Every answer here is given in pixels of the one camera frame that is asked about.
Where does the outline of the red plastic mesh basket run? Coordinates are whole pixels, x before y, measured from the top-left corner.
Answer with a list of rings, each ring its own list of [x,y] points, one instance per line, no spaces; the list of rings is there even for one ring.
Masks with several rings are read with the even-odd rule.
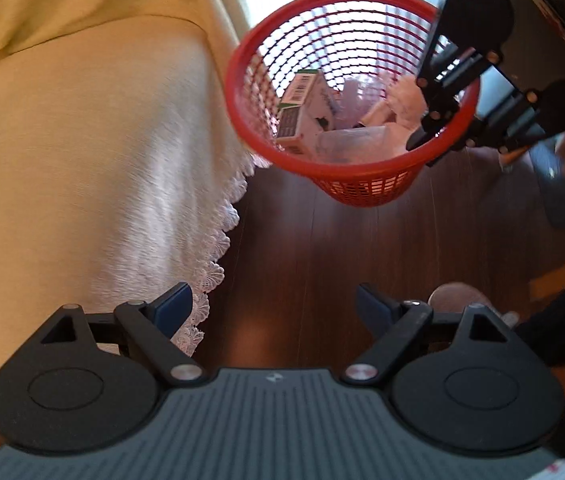
[[[292,154],[275,139],[279,110],[295,75],[321,73],[337,122],[357,122],[389,83],[416,74],[434,22],[424,0],[294,0],[264,18],[234,51],[225,76],[232,125],[255,154],[307,177],[338,202],[375,207],[405,193],[421,169],[443,156],[468,129],[479,101],[473,82],[458,92],[458,110],[435,137],[387,162],[338,167]]]

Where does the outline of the clear plastic case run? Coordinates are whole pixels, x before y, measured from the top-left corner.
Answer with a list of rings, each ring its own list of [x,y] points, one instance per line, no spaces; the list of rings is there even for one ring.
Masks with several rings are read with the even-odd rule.
[[[316,141],[315,159],[331,165],[365,165],[386,162],[407,152],[412,131],[389,122],[382,126],[333,130]]]

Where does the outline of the white box with plant print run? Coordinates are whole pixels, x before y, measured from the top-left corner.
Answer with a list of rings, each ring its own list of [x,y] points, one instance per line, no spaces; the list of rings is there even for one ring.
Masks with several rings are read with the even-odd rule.
[[[325,75],[322,71],[317,70],[317,72],[318,76],[314,85],[311,108],[322,130],[313,139],[299,142],[298,144],[282,146],[276,142],[284,151],[306,159],[312,159],[314,157],[317,138],[322,133],[334,129],[335,114],[337,114],[332,89],[329,87],[329,84],[327,84],[327,81],[325,81]]]

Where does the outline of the white tissue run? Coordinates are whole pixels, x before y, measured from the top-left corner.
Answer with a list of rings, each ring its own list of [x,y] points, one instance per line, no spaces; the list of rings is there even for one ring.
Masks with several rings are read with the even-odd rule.
[[[381,79],[365,82],[346,79],[337,96],[337,114],[334,125],[338,129],[380,126],[389,109],[385,102],[386,85]]]

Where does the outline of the green white medicine box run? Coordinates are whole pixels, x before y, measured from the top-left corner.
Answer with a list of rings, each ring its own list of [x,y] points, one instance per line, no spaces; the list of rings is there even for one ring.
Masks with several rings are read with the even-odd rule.
[[[322,130],[311,108],[317,76],[317,70],[301,70],[285,89],[278,104],[276,142],[279,145],[311,140]]]

